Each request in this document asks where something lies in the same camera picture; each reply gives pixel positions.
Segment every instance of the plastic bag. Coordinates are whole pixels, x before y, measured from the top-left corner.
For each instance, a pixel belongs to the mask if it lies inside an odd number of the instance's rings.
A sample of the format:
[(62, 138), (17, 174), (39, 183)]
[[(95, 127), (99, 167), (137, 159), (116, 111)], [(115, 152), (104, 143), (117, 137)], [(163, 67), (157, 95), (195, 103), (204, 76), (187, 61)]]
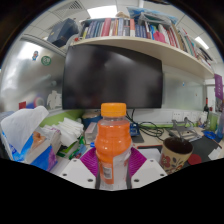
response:
[(142, 25), (142, 23), (148, 22), (151, 25), (158, 26), (159, 24), (163, 25), (166, 29), (169, 29), (171, 26), (171, 20), (165, 16), (156, 15), (151, 12), (141, 12), (138, 24)]
[(152, 9), (144, 9), (144, 8), (138, 8), (138, 7), (127, 7), (127, 10), (130, 14), (130, 18), (135, 20), (135, 23), (138, 23), (138, 19), (141, 15), (141, 12), (143, 13), (153, 13), (160, 16), (164, 16), (166, 18), (169, 18), (171, 20), (171, 22), (175, 25), (178, 21), (178, 19), (174, 16), (168, 15), (166, 13), (163, 12), (159, 12), (156, 10), (152, 10)]

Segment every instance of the papers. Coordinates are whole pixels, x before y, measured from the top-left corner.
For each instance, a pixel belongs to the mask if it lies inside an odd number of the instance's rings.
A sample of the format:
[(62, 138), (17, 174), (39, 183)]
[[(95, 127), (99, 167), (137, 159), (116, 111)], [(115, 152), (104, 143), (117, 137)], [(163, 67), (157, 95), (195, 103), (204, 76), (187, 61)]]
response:
[(155, 159), (159, 163), (161, 154), (158, 149), (156, 148), (139, 149), (138, 151), (147, 159)]

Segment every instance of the tissue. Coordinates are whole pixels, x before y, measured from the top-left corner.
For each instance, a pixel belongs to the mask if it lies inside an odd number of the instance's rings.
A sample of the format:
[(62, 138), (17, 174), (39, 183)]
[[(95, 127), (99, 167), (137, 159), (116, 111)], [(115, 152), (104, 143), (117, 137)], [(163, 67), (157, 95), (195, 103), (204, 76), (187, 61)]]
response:
[(35, 129), (49, 114), (43, 106), (35, 109), (21, 109), (1, 121), (2, 131), (7, 141), (18, 153), (21, 153), (24, 145)]
[(69, 147), (81, 136), (84, 126), (79, 122), (65, 117), (63, 122), (59, 122), (57, 126), (53, 125), (52, 127), (58, 128), (61, 131), (61, 143)]

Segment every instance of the paper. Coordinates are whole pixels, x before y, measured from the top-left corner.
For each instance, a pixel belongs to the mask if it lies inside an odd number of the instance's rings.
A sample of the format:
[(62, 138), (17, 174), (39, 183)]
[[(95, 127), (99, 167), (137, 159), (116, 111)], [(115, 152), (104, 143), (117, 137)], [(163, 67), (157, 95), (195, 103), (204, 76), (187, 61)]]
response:
[(155, 159), (159, 163), (161, 154), (158, 149), (156, 148), (139, 149), (138, 151), (147, 159)]
[(35, 109), (21, 109), (1, 121), (1, 127), (7, 141), (18, 153), (30, 138), (35, 129), (49, 114), (43, 106)]

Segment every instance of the ceiling light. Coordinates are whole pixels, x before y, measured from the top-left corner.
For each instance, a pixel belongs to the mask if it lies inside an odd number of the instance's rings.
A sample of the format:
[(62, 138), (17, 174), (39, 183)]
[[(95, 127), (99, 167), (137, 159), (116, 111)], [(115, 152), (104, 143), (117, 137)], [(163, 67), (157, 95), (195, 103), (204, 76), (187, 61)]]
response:
[(197, 37), (195, 38), (195, 40), (200, 43), (206, 50), (209, 49), (208, 45), (200, 38), (200, 37)]
[(115, 17), (117, 14), (117, 6), (110, 5), (110, 6), (103, 6), (97, 7), (92, 9), (87, 9), (91, 19), (95, 18), (107, 18), (107, 17)]

